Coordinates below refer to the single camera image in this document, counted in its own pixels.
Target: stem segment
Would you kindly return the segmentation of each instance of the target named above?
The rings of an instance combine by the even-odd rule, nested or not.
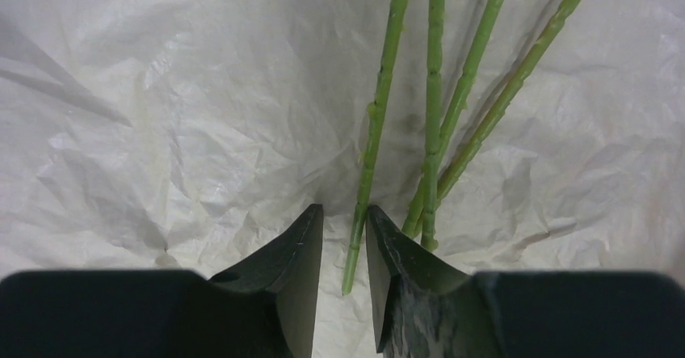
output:
[[[442,127],[440,128],[440,146],[436,158],[438,163],[437,166],[439,166],[439,164],[443,161],[445,154],[447,153],[452,134],[454,134],[454,129],[459,119],[459,115],[465,108],[466,98],[469,96],[471,88],[473,87],[473,83],[478,72],[478,67],[481,64],[483,54],[485,53],[485,47],[490,40],[490,34],[493,31],[494,23],[497,20],[497,16],[502,8],[503,2],[504,0],[488,0],[485,5],[483,16],[481,17],[481,21],[476,30],[476,35],[473,37],[471,48],[466,56],[466,60],[464,61],[464,68],[459,81],[456,84],[456,89],[454,90],[452,100],[450,101],[447,113],[445,114],[445,119]],[[423,201],[425,200],[425,189],[426,179],[424,176],[424,178],[422,178],[418,184],[418,189],[414,195],[414,198],[410,202],[409,215],[402,226],[402,231],[412,238],[415,238],[418,235],[419,228],[421,228],[421,226],[417,225],[417,223],[419,217],[421,216],[422,209],[424,208]]]
[[[478,125],[476,132],[473,134],[471,139],[466,143],[464,150],[455,158],[452,163],[445,170],[443,175],[440,177],[438,184],[438,203],[442,201],[445,196],[450,192],[454,184],[459,179],[459,176],[464,172],[466,166],[476,155],[478,150],[481,148],[483,140],[485,140],[495,125],[502,119],[506,107],[509,106],[511,100],[514,98],[516,93],[519,92],[523,86],[525,79],[531,74],[538,61],[547,51],[549,45],[552,43],[555,37],[559,34],[561,29],[564,27],[566,19],[575,11],[576,7],[581,0],[563,0],[557,12],[552,16],[552,18],[547,22],[542,33],[538,36],[537,41],[532,46],[531,50],[526,54],[523,61],[516,69],[514,74],[511,76],[510,81],[506,84],[502,93],[497,97],[494,102],[493,107],[485,115],[485,118]]]
[[[421,246],[429,251],[438,247],[435,240],[435,202],[438,196],[438,152],[440,150],[440,97],[443,78],[443,28],[445,0],[429,0],[428,54],[426,82],[426,157],[423,162],[424,194]]]
[[[368,105],[369,115],[368,141],[364,150],[364,167],[362,169],[359,190],[357,191],[357,204],[352,221],[352,233],[350,247],[345,262],[345,274],[342,280],[342,294],[348,294],[352,290],[355,280],[357,259],[359,258],[359,244],[364,231],[364,222],[368,199],[371,194],[373,171],[376,167],[376,157],[380,145],[380,134],[385,121],[385,109],[390,94],[390,85],[393,81],[393,69],[397,56],[397,47],[400,43],[402,22],[404,21],[407,0],[391,0],[388,26],[385,29],[385,43],[380,57],[380,71],[376,83],[376,95],[372,103]]]

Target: segmented green stem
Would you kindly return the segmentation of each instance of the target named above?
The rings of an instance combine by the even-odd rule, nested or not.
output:
[[[476,132],[466,143],[464,150],[462,150],[455,160],[450,163],[440,177],[438,184],[438,203],[443,200],[452,187],[454,187],[459,176],[464,172],[466,166],[481,148],[483,140],[490,135],[495,125],[502,119],[506,107],[509,106],[511,100],[516,93],[519,92],[525,79],[531,74],[533,69],[535,69],[538,61],[540,61],[544,52],[547,51],[547,48],[549,48],[549,45],[554,38],[557,37],[564,27],[566,19],[575,11],[580,1],[581,0],[561,1],[561,4],[559,4],[559,7],[557,8],[557,12],[547,22],[547,25],[542,33],[540,33],[540,36],[538,36],[537,41],[532,46],[531,50],[528,51],[528,54],[526,54],[523,61],[521,61],[521,64],[511,76],[511,79],[504,87],[504,90],[502,90],[502,93],[500,93],[495,100],[493,107],[488,111],[481,124],[478,125]]]
[[[426,82],[426,158],[423,162],[424,194],[421,246],[429,251],[438,247],[435,240],[435,200],[438,196],[438,151],[440,150],[440,96],[443,78],[443,28],[445,0],[429,0],[428,8],[428,69]]]
[[[393,68],[397,56],[397,47],[400,43],[402,22],[404,20],[407,0],[391,0],[388,26],[385,29],[385,43],[380,57],[380,71],[376,83],[376,95],[372,103],[368,105],[369,126],[368,141],[364,150],[364,167],[362,169],[359,190],[357,191],[357,204],[352,221],[352,233],[350,247],[345,262],[345,274],[342,280],[342,294],[348,294],[352,290],[355,279],[357,259],[359,258],[359,244],[364,231],[364,222],[368,199],[371,194],[373,171],[376,166],[378,147],[380,145],[380,133],[385,121],[385,108],[390,94],[390,85],[393,81]]]
[[[497,20],[503,2],[504,0],[488,0],[485,9],[483,10],[481,22],[478,24],[476,35],[473,37],[471,48],[469,49],[469,53],[464,62],[464,68],[462,69],[452,100],[450,101],[447,113],[445,114],[445,119],[440,128],[440,147],[436,158],[438,166],[447,153],[459,115],[465,108],[466,98],[469,96],[471,88],[473,87],[478,67],[481,64],[483,54],[485,53],[485,47],[490,40],[490,34],[492,33],[494,23]],[[416,194],[410,203],[409,214],[402,226],[402,231],[412,238],[418,235],[419,229],[421,228],[417,223],[423,209],[423,201],[425,200],[425,182],[425,177],[419,182]]]

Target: black plastic part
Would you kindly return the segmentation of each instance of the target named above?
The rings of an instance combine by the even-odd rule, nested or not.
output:
[[[209,281],[191,271],[20,272],[0,284],[1,357],[312,355],[323,209]]]
[[[376,348],[395,357],[685,356],[685,292],[648,272],[468,276],[368,210]]]

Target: green stick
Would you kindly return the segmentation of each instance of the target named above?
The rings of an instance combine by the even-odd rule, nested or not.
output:
[[[385,108],[390,94],[390,84],[393,81],[393,68],[397,56],[397,47],[400,43],[406,6],[407,0],[390,1],[388,26],[385,29],[385,43],[383,44],[383,53],[380,57],[380,71],[376,83],[376,96],[367,109],[369,114],[368,141],[363,153],[364,167],[361,180],[359,181],[359,190],[357,191],[357,204],[352,221],[350,247],[347,252],[347,261],[345,262],[345,275],[342,279],[343,295],[348,294],[352,290],[352,283],[355,280],[357,259],[359,258],[359,244],[361,243],[364,222],[366,221],[368,198],[371,194],[373,171],[376,167],[376,157],[378,156],[378,147],[380,145],[380,133],[385,121]]]
[[[435,240],[435,200],[438,196],[438,152],[440,150],[440,96],[443,78],[443,28],[445,0],[429,0],[428,8],[428,68],[426,82],[426,158],[423,161],[423,181],[426,191],[423,201],[423,231],[421,246],[429,251],[438,247]]]
[[[492,33],[494,23],[497,20],[497,16],[499,15],[499,11],[500,8],[502,8],[503,2],[504,0],[488,0],[485,5],[485,9],[483,10],[481,22],[478,24],[476,35],[473,37],[471,48],[466,56],[466,60],[464,61],[464,68],[461,76],[459,77],[459,81],[456,84],[454,95],[452,96],[448,111],[445,114],[445,119],[442,127],[440,128],[440,147],[436,159],[438,166],[443,161],[445,154],[447,153],[450,140],[452,139],[454,129],[459,119],[459,115],[465,108],[466,98],[469,96],[471,88],[473,87],[473,83],[478,72],[478,67],[481,64],[483,54],[485,53],[485,47],[490,40],[490,34]],[[423,208],[422,202],[424,200],[423,195],[425,187],[425,178],[422,178],[418,184],[416,194],[411,200],[409,215],[407,215],[405,223],[402,226],[402,231],[412,238],[415,238],[418,235],[419,228],[421,228],[420,225],[417,225],[417,222],[421,216],[421,211]]]
[[[506,107],[509,106],[511,100],[514,98],[516,93],[519,92],[523,86],[523,81],[531,74],[538,61],[547,51],[549,45],[552,43],[555,37],[559,34],[561,29],[564,27],[566,19],[575,11],[576,7],[581,0],[563,0],[557,12],[552,16],[552,18],[547,22],[542,33],[538,36],[537,41],[532,46],[531,50],[525,56],[519,68],[516,69],[514,74],[511,76],[510,81],[506,84],[502,93],[497,97],[494,102],[493,107],[485,115],[485,118],[478,125],[476,132],[473,134],[471,139],[466,143],[464,150],[461,151],[459,156],[456,157],[452,163],[445,170],[443,175],[440,177],[438,184],[438,203],[442,201],[445,196],[450,192],[454,184],[459,179],[459,176],[464,172],[466,166],[469,164],[471,159],[476,155],[476,152],[481,148],[483,140],[485,140],[495,125],[502,119]]]

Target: crumpled paper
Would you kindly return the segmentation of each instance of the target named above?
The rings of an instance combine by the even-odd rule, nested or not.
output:
[[[447,0],[445,99],[485,0]],[[505,0],[459,137],[559,0]],[[316,357],[375,356],[364,251],[340,296],[389,0],[0,0],[0,276],[205,276],[326,209]],[[410,0],[372,199],[399,225],[423,142]],[[685,1],[584,0],[438,214],[483,268],[685,278]]]

